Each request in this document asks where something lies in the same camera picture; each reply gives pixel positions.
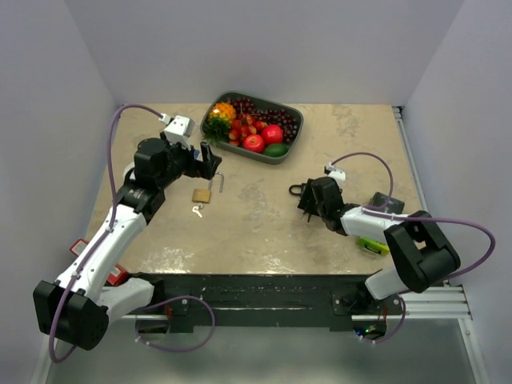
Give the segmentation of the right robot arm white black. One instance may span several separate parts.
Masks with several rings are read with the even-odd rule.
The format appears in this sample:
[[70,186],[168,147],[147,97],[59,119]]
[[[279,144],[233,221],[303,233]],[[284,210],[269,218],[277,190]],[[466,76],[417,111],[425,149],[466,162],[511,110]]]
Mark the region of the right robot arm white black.
[[423,210],[394,215],[345,203],[338,184],[330,177],[310,179],[298,188],[298,208],[309,217],[320,217],[328,230],[388,246],[394,265],[358,284],[356,303],[365,314],[375,314],[389,296],[407,290],[425,291],[461,265],[441,228]]

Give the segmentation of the small silver key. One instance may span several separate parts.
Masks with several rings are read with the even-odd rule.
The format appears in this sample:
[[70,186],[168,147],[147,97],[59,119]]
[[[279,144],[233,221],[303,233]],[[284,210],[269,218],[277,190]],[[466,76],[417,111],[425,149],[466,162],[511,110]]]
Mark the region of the small silver key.
[[201,212],[202,208],[203,208],[203,204],[201,203],[201,204],[198,204],[198,205],[194,206],[194,207],[192,208],[192,211],[193,211],[197,216],[199,216],[200,218],[203,218],[203,215],[202,215],[202,212]]

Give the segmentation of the brass padlock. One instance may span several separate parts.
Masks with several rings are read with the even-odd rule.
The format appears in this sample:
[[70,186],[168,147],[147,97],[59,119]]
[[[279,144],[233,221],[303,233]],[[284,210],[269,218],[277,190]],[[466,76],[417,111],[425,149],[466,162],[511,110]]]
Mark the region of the brass padlock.
[[192,194],[191,201],[195,202],[195,203],[203,203],[203,204],[210,203],[211,196],[212,196],[211,189],[213,186],[213,181],[216,178],[218,178],[220,180],[218,192],[219,193],[223,192],[225,176],[221,172],[216,172],[215,175],[212,177],[212,179],[209,180],[208,187],[206,189],[195,189],[194,190],[194,192]]

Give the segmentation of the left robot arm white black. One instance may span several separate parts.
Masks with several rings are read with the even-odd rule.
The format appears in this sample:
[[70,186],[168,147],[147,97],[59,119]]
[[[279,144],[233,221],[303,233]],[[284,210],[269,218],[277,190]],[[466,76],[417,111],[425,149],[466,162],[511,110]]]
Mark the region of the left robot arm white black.
[[100,229],[77,259],[53,282],[41,281],[33,299],[41,332],[56,340],[92,350],[109,325],[144,310],[160,312],[166,304],[160,278],[136,274],[120,286],[104,285],[127,247],[148,226],[166,200],[165,190],[181,176],[211,180],[222,162],[210,145],[193,147],[164,138],[141,141],[123,184],[114,192],[113,205]]

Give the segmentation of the black padlock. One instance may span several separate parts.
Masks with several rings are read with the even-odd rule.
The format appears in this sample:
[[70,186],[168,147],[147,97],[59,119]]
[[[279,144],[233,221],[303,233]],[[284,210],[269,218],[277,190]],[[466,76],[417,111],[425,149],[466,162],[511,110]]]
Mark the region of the black padlock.
[[295,197],[301,197],[307,187],[306,183],[293,184],[289,187],[289,194]]

